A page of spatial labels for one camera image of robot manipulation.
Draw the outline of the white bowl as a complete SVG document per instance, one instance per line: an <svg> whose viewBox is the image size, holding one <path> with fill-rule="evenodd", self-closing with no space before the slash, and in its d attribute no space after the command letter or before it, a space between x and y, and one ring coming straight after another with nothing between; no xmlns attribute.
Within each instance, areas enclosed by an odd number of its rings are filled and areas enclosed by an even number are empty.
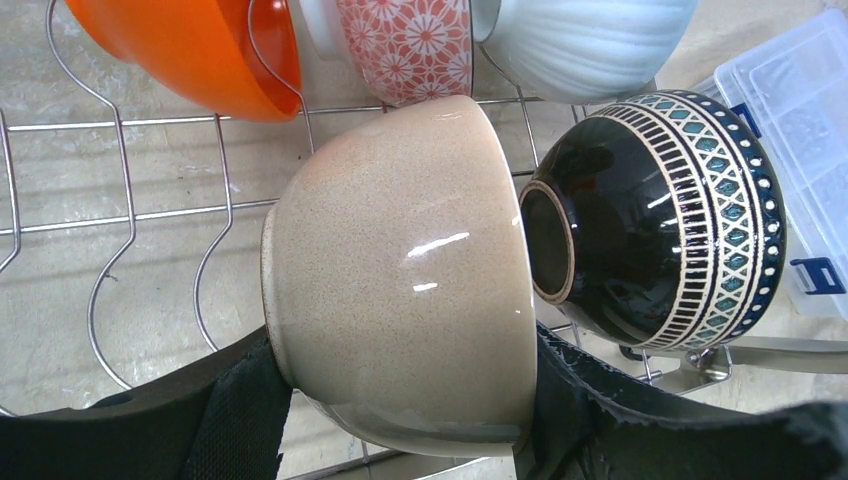
<svg viewBox="0 0 848 480"><path fill-rule="evenodd" d="M475 43L544 100L596 104L644 89L690 24L690 0L478 0Z"/></svg>

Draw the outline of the grey leaf pattern bowl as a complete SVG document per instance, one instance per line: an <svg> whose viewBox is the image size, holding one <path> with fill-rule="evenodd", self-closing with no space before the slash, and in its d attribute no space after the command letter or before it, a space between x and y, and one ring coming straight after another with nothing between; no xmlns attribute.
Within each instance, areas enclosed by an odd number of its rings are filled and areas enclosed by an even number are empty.
<svg viewBox="0 0 848 480"><path fill-rule="evenodd" d="M471 3L308 0L299 3L318 56L347 63L386 104L473 90Z"/></svg>

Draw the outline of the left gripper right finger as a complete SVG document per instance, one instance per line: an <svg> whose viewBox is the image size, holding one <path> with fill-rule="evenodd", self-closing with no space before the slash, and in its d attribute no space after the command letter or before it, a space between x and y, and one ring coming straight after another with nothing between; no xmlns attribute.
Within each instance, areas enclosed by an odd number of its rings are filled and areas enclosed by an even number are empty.
<svg viewBox="0 0 848 480"><path fill-rule="evenodd" d="M847 405L727 410L637 380L537 326L520 479L844 479Z"/></svg>

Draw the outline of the beige speckled bowl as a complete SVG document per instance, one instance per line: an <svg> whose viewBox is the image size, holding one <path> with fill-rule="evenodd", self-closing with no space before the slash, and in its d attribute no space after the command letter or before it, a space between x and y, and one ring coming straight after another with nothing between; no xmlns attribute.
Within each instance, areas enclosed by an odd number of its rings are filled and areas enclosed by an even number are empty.
<svg viewBox="0 0 848 480"><path fill-rule="evenodd" d="M511 172L457 95L320 147L264 221L260 272L278 368L369 443L508 455L537 383L531 270Z"/></svg>

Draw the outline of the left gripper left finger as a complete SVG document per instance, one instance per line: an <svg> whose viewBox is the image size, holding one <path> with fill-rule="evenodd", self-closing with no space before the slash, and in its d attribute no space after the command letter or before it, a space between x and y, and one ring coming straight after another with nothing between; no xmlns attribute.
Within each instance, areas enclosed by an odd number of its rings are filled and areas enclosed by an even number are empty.
<svg viewBox="0 0 848 480"><path fill-rule="evenodd" d="M264 328L85 409L1 419L4 479L274 479L292 397Z"/></svg>

